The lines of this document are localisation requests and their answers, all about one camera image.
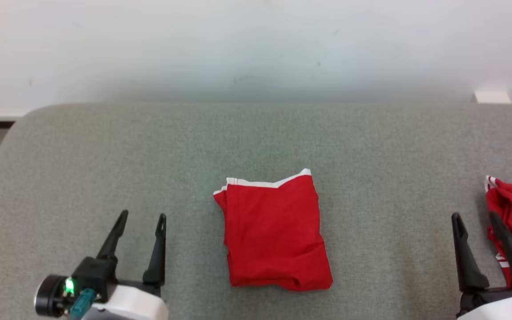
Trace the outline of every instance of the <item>gray fabric surface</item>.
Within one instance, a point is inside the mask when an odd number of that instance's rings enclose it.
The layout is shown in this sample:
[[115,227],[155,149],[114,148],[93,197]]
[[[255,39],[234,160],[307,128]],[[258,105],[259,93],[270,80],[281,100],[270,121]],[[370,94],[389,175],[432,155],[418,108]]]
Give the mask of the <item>gray fabric surface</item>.
[[[231,288],[213,201],[227,176],[310,168],[333,286]],[[34,291],[95,255],[122,209],[118,277],[140,279],[168,219],[172,319],[452,319],[450,216],[503,285],[486,239],[484,176],[512,182],[512,105],[67,105],[0,147],[0,320],[36,319]]]

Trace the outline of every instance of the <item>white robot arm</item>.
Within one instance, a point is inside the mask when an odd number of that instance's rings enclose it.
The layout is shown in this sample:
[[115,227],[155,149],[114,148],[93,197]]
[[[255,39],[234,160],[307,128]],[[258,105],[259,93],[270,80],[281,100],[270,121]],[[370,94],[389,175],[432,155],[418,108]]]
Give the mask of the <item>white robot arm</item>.
[[49,275],[37,289],[35,311],[40,316],[69,320],[167,320],[169,311],[161,298],[165,283],[164,214],[155,229],[155,247],[142,281],[116,278],[114,255],[124,234],[128,211],[124,210],[96,258],[85,257],[70,277]]
[[[512,234],[499,215],[489,213],[493,231],[503,244],[512,274]],[[457,278],[462,292],[458,320],[512,319],[512,287],[492,288],[482,275],[467,242],[468,232],[458,213],[452,215],[453,243],[456,251]]]

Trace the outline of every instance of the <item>white trim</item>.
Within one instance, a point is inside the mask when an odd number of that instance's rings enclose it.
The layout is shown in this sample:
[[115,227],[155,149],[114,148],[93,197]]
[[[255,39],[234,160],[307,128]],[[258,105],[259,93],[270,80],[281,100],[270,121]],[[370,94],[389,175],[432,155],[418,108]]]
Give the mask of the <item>white trim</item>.
[[493,188],[497,188],[497,179],[492,176],[485,176],[485,193]]
[[[238,178],[226,178],[226,186],[228,186],[229,184],[233,184],[236,186],[247,186],[247,187],[278,188],[278,187],[282,186],[283,184],[285,184],[286,182],[294,180],[295,178],[297,178],[299,176],[311,176],[311,170],[309,170],[308,168],[305,168],[305,169],[301,170],[301,172],[299,172],[298,174],[289,176],[286,179],[279,180],[278,182],[252,182],[252,181],[247,181],[247,180],[238,179]],[[213,195],[218,194],[222,191],[225,191],[226,186],[223,186],[221,188],[221,190],[217,190],[217,191],[213,192]]]
[[495,255],[495,259],[497,259],[499,265],[502,268],[509,268],[508,262],[506,261],[506,259],[500,253],[497,253]]

